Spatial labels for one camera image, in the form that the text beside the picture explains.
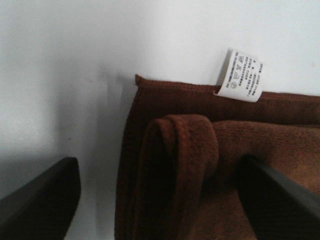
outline white label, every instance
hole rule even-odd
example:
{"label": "white label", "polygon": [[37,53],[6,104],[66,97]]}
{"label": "white label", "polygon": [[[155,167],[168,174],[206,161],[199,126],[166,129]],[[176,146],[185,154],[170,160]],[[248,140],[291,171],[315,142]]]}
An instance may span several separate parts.
{"label": "white label", "polygon": [[233,50],[223,84],[217,96],[256,102],[262,93],[266,65],[258,59]]}

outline label tag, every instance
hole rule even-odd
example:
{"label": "label tag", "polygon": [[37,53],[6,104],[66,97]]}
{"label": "label tag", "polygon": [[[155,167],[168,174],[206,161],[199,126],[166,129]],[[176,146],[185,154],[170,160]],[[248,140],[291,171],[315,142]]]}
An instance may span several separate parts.
{"label": "label tag", "polygon": [[223,84],[216,96],[256,102],[262,94],[266,65],[247,54],[233,50]]}

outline brown fabric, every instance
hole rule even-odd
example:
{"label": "brown fabric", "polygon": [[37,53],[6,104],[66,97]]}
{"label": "brown fabric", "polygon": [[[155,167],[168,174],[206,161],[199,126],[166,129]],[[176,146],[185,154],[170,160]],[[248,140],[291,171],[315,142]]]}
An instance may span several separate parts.
{"label": "brown fabric", "polygon": [[124,131],[116,240],[255,240],[235,188],[244,154],[320,193],[320,97],[146,80]]}

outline brown towel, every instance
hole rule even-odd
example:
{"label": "brown towel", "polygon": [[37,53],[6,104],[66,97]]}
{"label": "brown towel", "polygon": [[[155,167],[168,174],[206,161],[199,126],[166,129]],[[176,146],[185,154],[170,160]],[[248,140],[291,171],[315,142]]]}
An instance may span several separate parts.
{"label": "brown towel", "polygon": [[320,97],[146,80],[124,131],[116,240],[255,240],[235,188],[244,154],[320,193]]}

